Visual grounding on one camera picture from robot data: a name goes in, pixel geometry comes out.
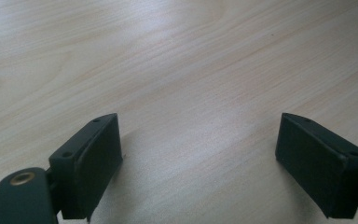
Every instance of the wood grain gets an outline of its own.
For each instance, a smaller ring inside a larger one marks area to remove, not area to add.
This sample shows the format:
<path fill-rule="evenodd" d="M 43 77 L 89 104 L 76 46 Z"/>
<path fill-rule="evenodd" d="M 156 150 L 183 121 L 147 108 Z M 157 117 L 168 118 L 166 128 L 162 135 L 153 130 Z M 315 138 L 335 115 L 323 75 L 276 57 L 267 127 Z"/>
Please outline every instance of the wood grain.
<path fill-rule="evenodd" d="M 358 223 L 274 157 L 282 112 L 358 146 L 358 1 L 0 1 L 0 180 L 113 112 L 91 223 Z"/>

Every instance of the light wood surface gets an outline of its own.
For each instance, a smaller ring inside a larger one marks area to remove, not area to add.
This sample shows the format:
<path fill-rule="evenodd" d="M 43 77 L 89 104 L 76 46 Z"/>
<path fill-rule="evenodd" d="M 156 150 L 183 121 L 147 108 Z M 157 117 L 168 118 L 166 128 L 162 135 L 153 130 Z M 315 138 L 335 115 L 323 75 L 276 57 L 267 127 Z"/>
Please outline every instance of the light wood surface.
<path fill-rule="evenodd" d="M 0 180 L 115 112 L 91 223 L 358 223 L 274 156 L 282 112 L 358 146 L 358 1 L 0 1 Z"/>

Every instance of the black object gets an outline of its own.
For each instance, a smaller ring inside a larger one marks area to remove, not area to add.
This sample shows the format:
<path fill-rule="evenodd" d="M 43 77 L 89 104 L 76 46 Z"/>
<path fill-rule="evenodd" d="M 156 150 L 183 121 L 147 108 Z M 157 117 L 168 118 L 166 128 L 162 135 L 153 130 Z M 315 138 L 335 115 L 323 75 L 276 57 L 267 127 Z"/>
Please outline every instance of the black object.
<path fill-rule="evenodd" d="M 275 154 L 327 217 L 354 217 L 357 146 L 310 119 L 282 114 Z"/>
<path fill-rule="evenodd" d="M 50 168 L 28 168 L 0 182 L 0 223 L 90 220 L 122 162 L 117 114 L 89 122 L 49 158 Z"/>

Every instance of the wooden table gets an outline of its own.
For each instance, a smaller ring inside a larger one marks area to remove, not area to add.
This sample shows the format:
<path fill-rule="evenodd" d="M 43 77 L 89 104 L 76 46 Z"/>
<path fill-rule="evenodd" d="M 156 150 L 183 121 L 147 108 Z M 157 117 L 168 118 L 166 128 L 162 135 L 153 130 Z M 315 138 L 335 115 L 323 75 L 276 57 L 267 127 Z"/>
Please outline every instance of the wooden table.
<path fill-rule="evenodd" d="M 274 155 L 282 112 L 358 146 L 358 1 L 0 1 L 0 180 L 114 112 L 91 223 L 358 223 Z"/>

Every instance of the black plastic bracket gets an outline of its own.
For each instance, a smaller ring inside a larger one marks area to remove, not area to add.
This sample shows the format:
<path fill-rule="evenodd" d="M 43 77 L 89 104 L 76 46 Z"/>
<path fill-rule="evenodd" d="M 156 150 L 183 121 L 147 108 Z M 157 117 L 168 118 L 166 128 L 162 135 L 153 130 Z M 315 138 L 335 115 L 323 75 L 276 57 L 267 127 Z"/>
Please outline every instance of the black plastic bracket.
<path fill-rule="evenodd" d="M 310 119 L 282 114 L 275 154 L 327 217 L 354 217 L 357 146 Z"/>
<path fill-rule="evenodd" d="M 0 223 L 57 223 L 90 217 L 122 163 L 117 114 L 89 122 L 49 158 L 0 182 Z"/>

